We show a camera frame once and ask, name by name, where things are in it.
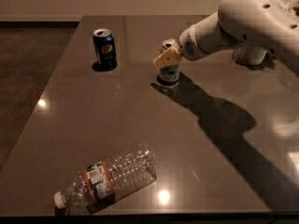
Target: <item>empty water bottle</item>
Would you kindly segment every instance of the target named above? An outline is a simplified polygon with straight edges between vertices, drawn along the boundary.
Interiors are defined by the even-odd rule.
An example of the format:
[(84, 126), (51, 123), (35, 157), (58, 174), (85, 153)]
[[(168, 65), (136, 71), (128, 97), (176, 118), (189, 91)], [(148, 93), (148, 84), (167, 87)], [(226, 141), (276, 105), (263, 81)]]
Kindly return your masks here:
[(101, 201), (117, 202), (157, 179), (156, 160), (146, 144), (139, 144), (78, 172), (74, 180), (54, 194), (58, 209), (68, 215), (86, 215)]

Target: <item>pepsi logo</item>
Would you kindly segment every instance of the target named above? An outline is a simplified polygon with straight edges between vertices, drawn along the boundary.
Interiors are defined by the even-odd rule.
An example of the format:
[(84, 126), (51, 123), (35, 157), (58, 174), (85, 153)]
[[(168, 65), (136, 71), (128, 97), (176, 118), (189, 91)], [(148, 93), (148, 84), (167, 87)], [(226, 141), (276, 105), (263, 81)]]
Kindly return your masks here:
[(112, 50), (113, 50), (113, 47), (112, 47), (112, 45), (110, 45), (110, 44), (104, 45), (104, 46), (102, 47), (102, 53), (103, 53), (104, 55), (109, 55), (110, 53), (112, 53)]

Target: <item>white bottle cap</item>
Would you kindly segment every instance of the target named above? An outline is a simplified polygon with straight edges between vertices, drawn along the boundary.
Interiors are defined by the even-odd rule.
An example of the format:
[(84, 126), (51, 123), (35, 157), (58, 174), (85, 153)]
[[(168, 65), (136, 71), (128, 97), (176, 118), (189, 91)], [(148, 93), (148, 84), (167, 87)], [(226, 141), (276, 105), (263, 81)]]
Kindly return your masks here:
[(64, 205), (62, 193), (60, 191), (54, 194), (54, 202), (58, 209), (66, 208), (66, 206)]

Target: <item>floor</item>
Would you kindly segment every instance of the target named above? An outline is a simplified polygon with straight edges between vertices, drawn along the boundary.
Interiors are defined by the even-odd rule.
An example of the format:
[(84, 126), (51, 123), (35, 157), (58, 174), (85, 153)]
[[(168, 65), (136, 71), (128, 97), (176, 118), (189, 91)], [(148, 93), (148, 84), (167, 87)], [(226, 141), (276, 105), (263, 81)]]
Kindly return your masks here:
[(75, 30), (74, 22), (0, 24), (0, 172)]

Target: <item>table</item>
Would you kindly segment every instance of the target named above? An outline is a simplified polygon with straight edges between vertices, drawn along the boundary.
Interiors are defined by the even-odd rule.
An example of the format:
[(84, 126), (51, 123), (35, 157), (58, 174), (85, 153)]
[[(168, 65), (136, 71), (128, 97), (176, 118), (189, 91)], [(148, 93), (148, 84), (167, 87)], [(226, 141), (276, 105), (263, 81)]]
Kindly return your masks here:
[[(163, 40), (204, 17), (83, 17), (0, 174), (0, 217), (55, 217), (53, 194), (76, 171), (138, 143), (154, 150), (157, 181), (95, 216), (296, 216), (296, 68), (275, 59), (248, 68), (223, 50), (183, 60), (175, 85), (157, 81)], [(93, 69), (102, 27), (119, 61), (108, 72)]]

